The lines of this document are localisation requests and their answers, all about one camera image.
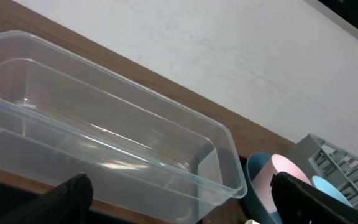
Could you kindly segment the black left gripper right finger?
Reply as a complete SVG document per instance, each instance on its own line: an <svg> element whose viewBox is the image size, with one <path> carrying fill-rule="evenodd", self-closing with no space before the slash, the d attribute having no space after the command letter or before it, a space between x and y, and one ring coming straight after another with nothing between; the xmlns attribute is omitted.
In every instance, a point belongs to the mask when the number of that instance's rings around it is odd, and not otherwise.
<svg viewBox="0 0 358 224"><path fill-rule="evenodd" d="M273 175L272 198L283 224L358 224L358 211L286 173Z"/></svg>

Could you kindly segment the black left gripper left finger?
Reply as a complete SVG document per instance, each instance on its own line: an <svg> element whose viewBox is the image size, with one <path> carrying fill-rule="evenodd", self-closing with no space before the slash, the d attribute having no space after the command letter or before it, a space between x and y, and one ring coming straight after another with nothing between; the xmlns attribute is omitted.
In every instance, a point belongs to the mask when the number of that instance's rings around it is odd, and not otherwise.
<svg viewBox="0 0 358 224"><path fill-rule="evenodd" d="M4 215L0 223L85 223L92 201L90 178L78 174Z"/></svg>

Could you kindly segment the light blue cup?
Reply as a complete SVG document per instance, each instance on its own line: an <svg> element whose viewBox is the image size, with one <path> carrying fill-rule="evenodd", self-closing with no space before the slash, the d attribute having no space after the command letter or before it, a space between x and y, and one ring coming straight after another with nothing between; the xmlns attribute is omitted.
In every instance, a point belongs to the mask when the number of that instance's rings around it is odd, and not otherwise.
<svg viewBox="0 0 358 224"><path fill-rule="evenodd" d="M342 202L343 204L352 207L350 202L345 198L345 196L337 189L335 186L330 184L327 180L323 179L319 176L312 176L310 182L313 187L317 188L318 190L324 192L325 194L335 198L336 200Z"/></svg>

